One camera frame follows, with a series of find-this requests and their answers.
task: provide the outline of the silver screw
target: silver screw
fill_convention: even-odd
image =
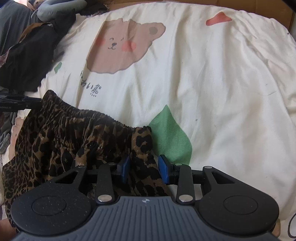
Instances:
[[[103,194],[103,195],[98,196],[98,200],[100,202],[109,202],[112,200],[112,197],[108,194]]]
[[[193,197],[191,195],[188,194],[183,194],[179,196],[179,200],[181,202],[191,202],[193,200]]]

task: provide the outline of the small green leaf print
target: small green leaf print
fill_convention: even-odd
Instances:
[[[55,68],[54,68],[54,72],[57,73],[57,71],[58,71],[61,67],[62,67],[62,62],[59,62],[59,63],[57,64],[57,66],[55,66]]]
[[[176,123],[169,107],[163,110],[151,121],[153,151],[156,155],[164,154],[171,163],[189,165],[192,145]]]

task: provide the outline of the leopard print pants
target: leopard print pants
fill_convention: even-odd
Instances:
[[[162,182],[152,150],[151,128],[128,127],[91,110],[79,110],[47,91],[40,110],[31,110],[15,145],[15,157],[3,166],[5,206],[24,192],[68,171],[72,162],[97,169],[130,155],[127,183],[113,183],[116,195],[171,195]]]

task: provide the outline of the black round joint cover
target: black round joint cover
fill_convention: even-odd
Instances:
[[[252,236],[270,231],[279,207],[269,195],[246,184],[221,184],[199,202],[201,217],[231,235]]]
[[[22,194],[12,204],[11,216],[18,229],[38,236],[69,232],[91,213],[88,198],[68,184],[48,183]]]

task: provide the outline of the brown bear print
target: brown bear print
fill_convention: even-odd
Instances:
[[[165,32],[162,23],[136,23],[122,18],[105,21],[87,56],[88,70],[114,74],[139,61],[153,40]]]

